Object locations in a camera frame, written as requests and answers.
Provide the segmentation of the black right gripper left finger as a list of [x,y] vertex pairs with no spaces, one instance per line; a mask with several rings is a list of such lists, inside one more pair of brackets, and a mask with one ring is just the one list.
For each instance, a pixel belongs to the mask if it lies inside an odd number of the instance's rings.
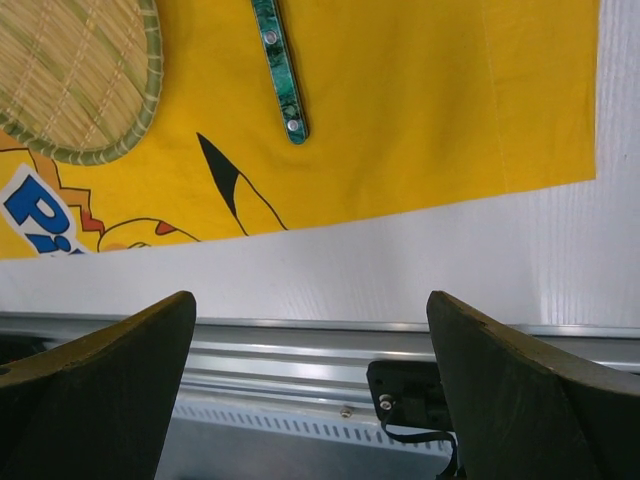
[[195,323],[180,291],[2,365],[2,478],[154,478]]

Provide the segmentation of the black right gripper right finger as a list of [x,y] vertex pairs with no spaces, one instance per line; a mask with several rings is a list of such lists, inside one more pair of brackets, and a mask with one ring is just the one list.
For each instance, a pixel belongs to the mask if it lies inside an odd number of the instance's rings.
[[426,315],[470,479],[636,479],[639,378],[519,332],[443,291]]

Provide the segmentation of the round woven yellow plate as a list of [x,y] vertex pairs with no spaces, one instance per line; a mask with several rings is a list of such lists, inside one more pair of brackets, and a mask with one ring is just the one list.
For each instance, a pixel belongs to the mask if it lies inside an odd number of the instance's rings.
[[1,133],[59,162],[113,162],[148,132],[163,63],[153,1],[4,1]]

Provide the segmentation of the yellow printed cloth placemat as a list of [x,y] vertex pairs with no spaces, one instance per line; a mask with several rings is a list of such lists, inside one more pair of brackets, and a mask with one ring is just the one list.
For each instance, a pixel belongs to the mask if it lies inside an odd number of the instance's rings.
[[592,180],[596,1],[277,1],[309,137],[287,138],[250,1],[153,1],[154,120],[125,156],[1,133],[1,256],[249,237]]

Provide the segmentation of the green handled spoon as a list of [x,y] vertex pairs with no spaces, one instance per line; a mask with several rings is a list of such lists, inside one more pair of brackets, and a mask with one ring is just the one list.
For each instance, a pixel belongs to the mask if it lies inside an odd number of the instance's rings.
[[278,2],[251,0],[250,3],[287,138],[294,145],[302,145],[309,137],[309,129]]

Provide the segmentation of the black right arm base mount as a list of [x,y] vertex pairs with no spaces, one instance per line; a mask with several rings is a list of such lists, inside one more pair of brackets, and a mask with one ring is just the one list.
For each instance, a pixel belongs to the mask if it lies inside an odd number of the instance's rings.
[[389,438],[404,444],[454,439],[436,363],[374,360],[366,378],[376,416]]

